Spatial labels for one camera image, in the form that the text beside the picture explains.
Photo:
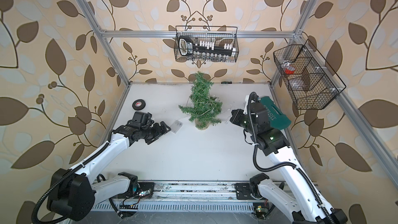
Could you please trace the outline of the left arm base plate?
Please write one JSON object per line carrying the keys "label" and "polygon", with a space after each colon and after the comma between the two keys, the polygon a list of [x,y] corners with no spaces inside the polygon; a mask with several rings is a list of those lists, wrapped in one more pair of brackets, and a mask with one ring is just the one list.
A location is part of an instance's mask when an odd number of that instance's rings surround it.
{"label": "left arm base plate", "polygon": [[117,199],[138,199],[139,197],[151,197],[154,192],[155,183],[152,182],[138,182],[137,185],[129,188],[127,192],[116,196]]}

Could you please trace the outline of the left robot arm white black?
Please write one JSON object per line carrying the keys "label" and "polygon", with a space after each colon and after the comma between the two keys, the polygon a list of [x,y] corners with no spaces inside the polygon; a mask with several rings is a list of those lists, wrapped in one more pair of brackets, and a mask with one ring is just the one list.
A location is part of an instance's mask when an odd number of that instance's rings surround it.
{"label": "left robot arm white black", "polygon": [[122,172],[104,179],[101,172],[135,142],[144,140],[150,145],[171,131],[165,122],[156,123],[151,117],[149,113],[135,112],[127,124],[111,130],[107,141],[88,158],[68,170],[57,170],[52,176],[50,188],[32,210],[32,223],[42,223],[38,211],[43,203],[47,204],[49,211],[60,215],[60,218],[51,221],[57,224],[66,219],[78,222],[95,205],[120,194],[129,198],[148,195],[148,191],[140,189],[136,175]]}

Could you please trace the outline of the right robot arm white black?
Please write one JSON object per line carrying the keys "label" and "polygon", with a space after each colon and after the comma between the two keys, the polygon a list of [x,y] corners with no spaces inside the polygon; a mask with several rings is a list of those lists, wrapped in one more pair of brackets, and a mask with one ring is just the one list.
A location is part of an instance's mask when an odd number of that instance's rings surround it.
{"label": "right robot arm white black", "polygon": [[266,199],[293,224],[345,224],[348,217],[334,208],[298,162],[285,135],[271,126],[268,109],[252,92],[246,108],[232,111],[230,122],[249,134],[253,164],[260,171],[249,181],[250,195]]}

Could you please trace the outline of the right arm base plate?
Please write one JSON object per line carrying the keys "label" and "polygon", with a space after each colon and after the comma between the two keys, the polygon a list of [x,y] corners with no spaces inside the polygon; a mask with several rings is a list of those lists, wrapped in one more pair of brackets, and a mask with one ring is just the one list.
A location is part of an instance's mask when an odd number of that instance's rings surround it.
{"label": "right arm base plate", "polygon": [[256,200],[249,183],[236,183],[234,187],[237,200]]}

